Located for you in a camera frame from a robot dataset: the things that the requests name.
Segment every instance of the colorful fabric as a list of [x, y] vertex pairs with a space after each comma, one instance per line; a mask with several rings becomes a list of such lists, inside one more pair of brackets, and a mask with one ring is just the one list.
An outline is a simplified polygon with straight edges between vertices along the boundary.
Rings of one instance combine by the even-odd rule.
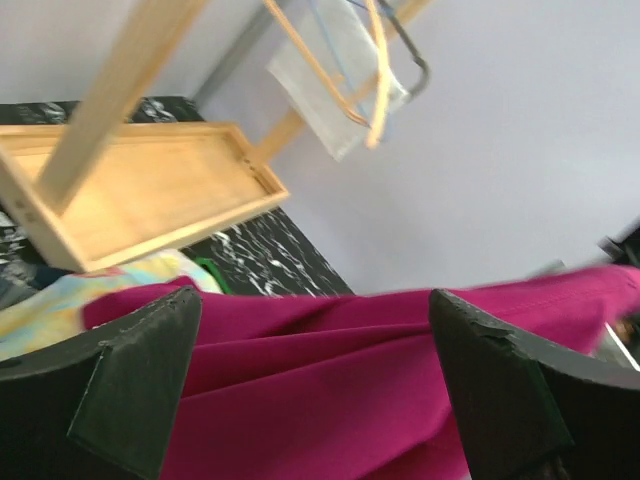
[[[87, 328], [191, 283], [84, 308]], [[578, 352], [640, 310], [625, 267], [455, 294]], [[377, 297], [202, 294], [196, 347], [162, 480], [459, 480], [466, 463], [428, 316], [430, 290]]]
[[216, 281], [178, 250], [164, 250], [127, 265], [67, 275], [0, 312], [0, 360], [61, 342], [84, 331], [80, 308], [111, 292], [187, 276], [203, 292]]

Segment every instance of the tie-dye fabric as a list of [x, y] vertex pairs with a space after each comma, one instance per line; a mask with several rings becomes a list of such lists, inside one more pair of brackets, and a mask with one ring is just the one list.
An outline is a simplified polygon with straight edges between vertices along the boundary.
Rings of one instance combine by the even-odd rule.
[[0, 312], [0, 360], [48, 347], [84, 331], [81, 308], [103, 295], [187, 276], [204, 292], [217, 282], [178, 250], [164, 250], [126, 265], [67, 275], [31, 298]]

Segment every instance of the magenta pants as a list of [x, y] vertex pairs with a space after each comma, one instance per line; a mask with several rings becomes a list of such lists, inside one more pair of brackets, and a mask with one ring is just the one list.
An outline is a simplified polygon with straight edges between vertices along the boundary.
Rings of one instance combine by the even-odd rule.
[[[181, 285], [88, 305], [88, 328]], [[453, 291], [578, 352], [640, 310], [640, 273], [608, 266]], [[467, 471], [428, 316], [430, 290], [375, 297], [203, 293], [163, 480], [459, 480]]]

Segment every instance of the green object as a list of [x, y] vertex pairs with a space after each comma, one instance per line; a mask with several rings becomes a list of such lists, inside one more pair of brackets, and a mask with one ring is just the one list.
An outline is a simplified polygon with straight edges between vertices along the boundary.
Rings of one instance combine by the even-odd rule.
[[223, 293], [232, 294], [231, 288], [227, 284], [226, 280], [216, 267], [216, 264], [210, 258], [198, 257], [194, 260], [194, 262], [205, 269], [213, 278], [215, 278], [218, 285], [220, 285], [220, 289]]

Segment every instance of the wooden post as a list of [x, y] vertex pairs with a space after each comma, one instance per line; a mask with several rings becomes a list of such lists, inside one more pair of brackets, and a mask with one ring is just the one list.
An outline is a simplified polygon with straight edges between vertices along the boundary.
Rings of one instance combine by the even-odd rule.
[[62, 214], [114, 132], [137, 106], [207, 0], [140, 0], [91, 91], [38, 178], [36, 189]]

